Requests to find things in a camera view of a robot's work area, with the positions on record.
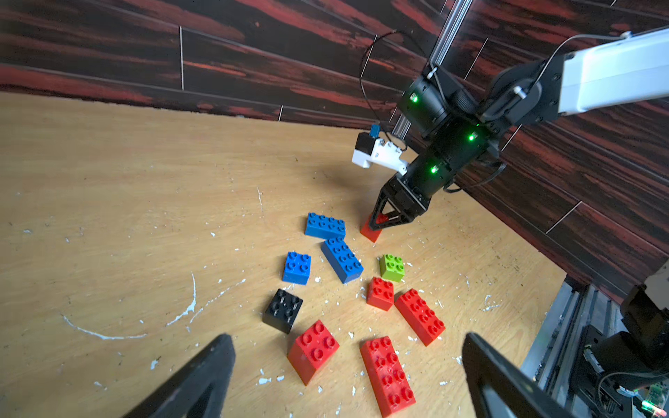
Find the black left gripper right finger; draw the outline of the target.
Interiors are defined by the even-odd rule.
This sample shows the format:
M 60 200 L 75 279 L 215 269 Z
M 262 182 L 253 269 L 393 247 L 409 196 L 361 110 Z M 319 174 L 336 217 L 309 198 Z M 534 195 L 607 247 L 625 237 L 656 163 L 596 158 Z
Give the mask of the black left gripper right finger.
M 479 334 L 466 334 L 462 362 L 477 417 L 571 415 Z

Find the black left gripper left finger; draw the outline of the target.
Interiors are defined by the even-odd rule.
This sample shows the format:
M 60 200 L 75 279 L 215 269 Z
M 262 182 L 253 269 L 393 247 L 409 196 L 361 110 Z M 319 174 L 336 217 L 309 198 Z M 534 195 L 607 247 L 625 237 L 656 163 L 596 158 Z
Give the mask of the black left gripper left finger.
M 128 412 L 128 417 L 220 417 L 236 353 L 229 334 L 198 355 Z

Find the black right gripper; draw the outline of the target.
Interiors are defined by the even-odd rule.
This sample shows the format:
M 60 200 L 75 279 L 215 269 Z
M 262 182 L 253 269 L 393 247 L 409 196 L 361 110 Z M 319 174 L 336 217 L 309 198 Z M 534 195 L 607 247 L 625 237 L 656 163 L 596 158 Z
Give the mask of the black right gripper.
M 387 203 L 389 212 L 383 212 Z M 391 178 L 378 195 L 371 213 L 370 228 L 383 230 L 394 226 L 407 225 L 425 214 L 430 205 L 430 198 L 413 191 L 398 175 Z

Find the green square brick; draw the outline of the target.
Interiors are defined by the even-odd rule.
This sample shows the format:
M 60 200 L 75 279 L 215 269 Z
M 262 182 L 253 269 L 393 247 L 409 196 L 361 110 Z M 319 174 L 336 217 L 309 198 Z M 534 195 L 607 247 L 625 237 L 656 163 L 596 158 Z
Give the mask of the green square brick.
M 380 259 L 381 278 L 399 283 L 405 276 L 403 259 L 392 254 L 385 254 Z

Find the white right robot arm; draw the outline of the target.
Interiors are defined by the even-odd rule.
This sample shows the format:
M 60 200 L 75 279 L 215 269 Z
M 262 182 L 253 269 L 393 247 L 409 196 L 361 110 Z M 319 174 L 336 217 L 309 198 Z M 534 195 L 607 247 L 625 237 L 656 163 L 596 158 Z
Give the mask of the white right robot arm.
M 456 176 L 473 162 L 503 172 L 499 142 L 514 126 L 666 97 L 667 52 L 664 28 L 600 35 L 594 47 L 555 50 L 548 59 L 505 69 L 481 100 L 449 72 L 428 64 L 398 104 L 428 141 L 427 149 L 407 162 L 388 141 L 362 134 L 357 143 L 357 165 L 394 171 L 379 193 L 369 228 L 413 222 L 428 211 L 436 193 L 456 193 Z

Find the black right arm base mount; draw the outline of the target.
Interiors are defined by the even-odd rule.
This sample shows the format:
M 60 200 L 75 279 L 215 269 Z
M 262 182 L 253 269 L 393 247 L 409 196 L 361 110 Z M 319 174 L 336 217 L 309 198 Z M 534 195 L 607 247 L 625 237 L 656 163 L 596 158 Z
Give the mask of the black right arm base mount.
M 637 390 L 668 379 L 668 309 L 637 285 L 620 307 L 623 331 L 609 337 L 589 325 L 581 337 L 570 390 L 591 417 L 632 417 L 634 409 L 666 414 Z

